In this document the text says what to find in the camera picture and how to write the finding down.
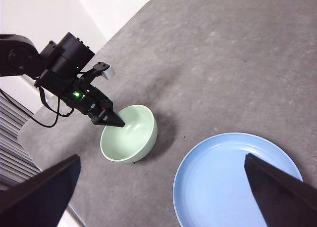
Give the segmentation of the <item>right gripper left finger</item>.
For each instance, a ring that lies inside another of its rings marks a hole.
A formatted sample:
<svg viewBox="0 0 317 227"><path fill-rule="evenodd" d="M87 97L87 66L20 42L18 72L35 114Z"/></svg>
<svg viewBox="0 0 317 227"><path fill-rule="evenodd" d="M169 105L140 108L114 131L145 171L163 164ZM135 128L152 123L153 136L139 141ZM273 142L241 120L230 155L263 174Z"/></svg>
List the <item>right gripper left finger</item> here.
<svg viewBox="0 0 317 227"><path fill-rule="evenodd" d="M72 155L0 195L2 227L56 227L74 193L81 171Z"/></svg>

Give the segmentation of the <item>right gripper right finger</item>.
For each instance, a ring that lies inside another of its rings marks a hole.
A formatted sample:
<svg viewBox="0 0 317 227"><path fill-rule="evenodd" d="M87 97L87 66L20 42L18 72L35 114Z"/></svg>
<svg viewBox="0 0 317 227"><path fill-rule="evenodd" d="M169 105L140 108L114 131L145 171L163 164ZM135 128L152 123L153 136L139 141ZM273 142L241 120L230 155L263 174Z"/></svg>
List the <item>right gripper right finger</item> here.
<svg viewBox="0 0 317 227"><path fill-rule="evenodd" d="M244 169L269 227L315 227L317 189L249 153Z"/></svg>

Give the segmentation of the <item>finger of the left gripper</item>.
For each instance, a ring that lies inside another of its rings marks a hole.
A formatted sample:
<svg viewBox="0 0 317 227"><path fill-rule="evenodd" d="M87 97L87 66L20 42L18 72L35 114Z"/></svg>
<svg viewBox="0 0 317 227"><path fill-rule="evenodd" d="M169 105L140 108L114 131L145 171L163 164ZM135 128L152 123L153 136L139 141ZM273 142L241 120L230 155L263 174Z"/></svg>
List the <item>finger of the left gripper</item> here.
<svg viewBox="0 0 317 227"><path fill-rule="evenodd" d="M125 123L121 118L113 111L112 108L97 109L95 111L95 124L113 127L124 127Z"/></svg>

